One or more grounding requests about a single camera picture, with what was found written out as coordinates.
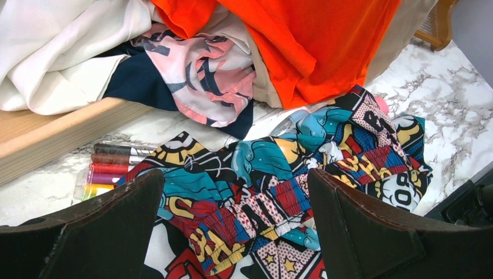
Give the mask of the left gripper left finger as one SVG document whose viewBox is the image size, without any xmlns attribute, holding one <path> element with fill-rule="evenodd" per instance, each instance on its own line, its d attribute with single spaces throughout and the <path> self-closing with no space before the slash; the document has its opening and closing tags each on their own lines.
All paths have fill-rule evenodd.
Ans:
<svg viewBox="0 0 493 279">
<path fill-rule="evenodd" d="M 102 195 L 1 227 L 2 278 L 140 278 L 164 186 L 152 170 Z"/>
</svg>

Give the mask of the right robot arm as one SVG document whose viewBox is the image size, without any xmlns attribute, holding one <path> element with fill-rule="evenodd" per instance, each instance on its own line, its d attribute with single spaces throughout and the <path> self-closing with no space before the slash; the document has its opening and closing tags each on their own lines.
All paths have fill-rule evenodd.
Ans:
<svg viewBox="0 0 493 279">
<path fill-rule="evenodd" d="M 492 226 L 492 163 L 432 208 L 425 217 L 469 227 Z"/>
</svg>

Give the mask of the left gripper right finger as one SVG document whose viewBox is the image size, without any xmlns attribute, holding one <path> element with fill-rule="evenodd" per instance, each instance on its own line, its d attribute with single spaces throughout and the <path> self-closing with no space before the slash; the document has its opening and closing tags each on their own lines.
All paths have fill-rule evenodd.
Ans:
<svg viewBox="0 0 493 279">
<path fill-rule="evenodd" d="M 492 227 L 415 215 L 321 169 L 308 186 L 329 278 L 492 277 Z"/>
</svg>

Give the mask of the comic print shorts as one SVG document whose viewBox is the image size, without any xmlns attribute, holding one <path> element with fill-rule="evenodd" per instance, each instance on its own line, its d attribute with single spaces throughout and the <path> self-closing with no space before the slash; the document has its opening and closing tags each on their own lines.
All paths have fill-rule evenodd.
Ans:
<svg viewBox="0 0 493 279">
<path fill-rule="evenodd" d="M 180 133 L 117 182 L 163 175 L 147 276 L 324 278 L 308 172 L 413 211 L 432 178 L 424 130 L 421 117 L 390 119 L 356 85 L 279 136 L 210 151 Z"/>
</svg>

